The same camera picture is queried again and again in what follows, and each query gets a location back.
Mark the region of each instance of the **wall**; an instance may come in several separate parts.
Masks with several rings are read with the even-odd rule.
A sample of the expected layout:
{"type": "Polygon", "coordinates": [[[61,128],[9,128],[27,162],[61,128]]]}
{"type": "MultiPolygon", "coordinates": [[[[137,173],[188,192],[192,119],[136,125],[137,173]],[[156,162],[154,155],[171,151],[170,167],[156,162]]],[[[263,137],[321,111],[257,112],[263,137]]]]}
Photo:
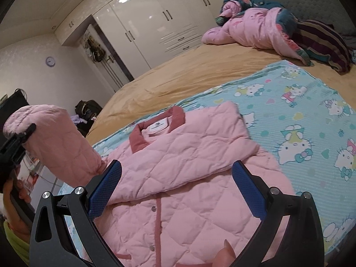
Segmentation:
{"type": "Polygon", "coordinates": [[[16,88],[27,93],[31,105],[54,104],[73,115],[80,100],[104,106],[111,94],[96,77],[79,50],[60,46],[54,34],[32,37],[0,50],[0,94],[16,88]],[[45,60],[52,56],[54,67],[45,60]]]}

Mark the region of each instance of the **dark pink collar trim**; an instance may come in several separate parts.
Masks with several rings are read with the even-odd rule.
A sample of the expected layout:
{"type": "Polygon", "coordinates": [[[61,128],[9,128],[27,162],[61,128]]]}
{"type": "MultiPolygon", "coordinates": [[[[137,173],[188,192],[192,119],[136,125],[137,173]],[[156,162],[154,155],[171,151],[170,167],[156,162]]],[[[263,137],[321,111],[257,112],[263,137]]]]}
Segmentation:
{"type": "Polygon", "coordinates": [[[129,136],[129,142],[130,142],[132,153],[136,153],[139,150],[143,150],[146,146],[150,144],[142,136],[141,132],[143,129],[146,129],[147,127],[154,124],[155,122],[170,116],[172,116],[172,121],[170,123],[170,128],[168,130],[169,133],[172,130],[176,129],[177,127],[186,123],[186,114],[184,113],[184,110],[179,106],[172,106],[171,108],[167,109],[164,113],[161,113],[151,118],[148,121],[144,121],[136,124],[134,130],[131,132],[129,136]]]}

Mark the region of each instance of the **light blue blanket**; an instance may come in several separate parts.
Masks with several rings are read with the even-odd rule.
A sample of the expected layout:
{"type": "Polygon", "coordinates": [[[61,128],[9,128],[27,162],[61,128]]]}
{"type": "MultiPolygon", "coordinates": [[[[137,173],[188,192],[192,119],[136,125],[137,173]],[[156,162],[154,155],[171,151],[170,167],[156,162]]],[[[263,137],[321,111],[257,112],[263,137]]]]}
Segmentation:
{"type": "MultiPolygon", "coordinates": [[[[288,61],[178,102],[185,111],[238,104],[250,136],[278,160],[295,193],[312,193],[324,232],[325,253],[355,225],[356,115],[336,90],[288,61]]],[[[135,121],[94,145],[106,156],[128,139],[135,121]]],[[[71,192],[63,186],[60,193],[71,192]]],[[[75,232],[68,220],[71,233],[75,232]]]]}

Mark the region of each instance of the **green sleeve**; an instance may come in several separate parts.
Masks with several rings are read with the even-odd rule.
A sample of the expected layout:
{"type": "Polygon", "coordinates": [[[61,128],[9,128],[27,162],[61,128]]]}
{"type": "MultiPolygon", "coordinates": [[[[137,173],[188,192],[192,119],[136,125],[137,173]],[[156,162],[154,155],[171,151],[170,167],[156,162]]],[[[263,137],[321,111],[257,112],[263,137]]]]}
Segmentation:
{"type": "Polygon", "coordinates": [[[29,266],[30,265],[30,245],[18,238],[9,228],[8,222],[4,222],[6,238],[10,245],[14,248],[19,257],[29,266]]]}

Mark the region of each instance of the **blue gripper pad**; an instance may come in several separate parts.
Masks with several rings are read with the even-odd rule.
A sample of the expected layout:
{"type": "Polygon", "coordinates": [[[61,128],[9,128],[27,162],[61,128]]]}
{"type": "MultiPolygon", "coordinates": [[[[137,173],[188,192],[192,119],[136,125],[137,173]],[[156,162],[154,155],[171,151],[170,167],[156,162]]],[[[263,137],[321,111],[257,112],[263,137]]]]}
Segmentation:
{"type": "Polygon", "coordinates": [[[249,206],[252,215],[263,221],[267,216],[265,198],[239,162],[233,164],[232,173],[233,179],[246,204],[249,206]]]}
{"type": "Polygon", "coordinates": [[[122,166],[119,161],[108,166],[105,170],[105,176],[89,198],[88,216],[90,220],[100,217],[113,191],[120,181],[122,175],[122,166]]]}

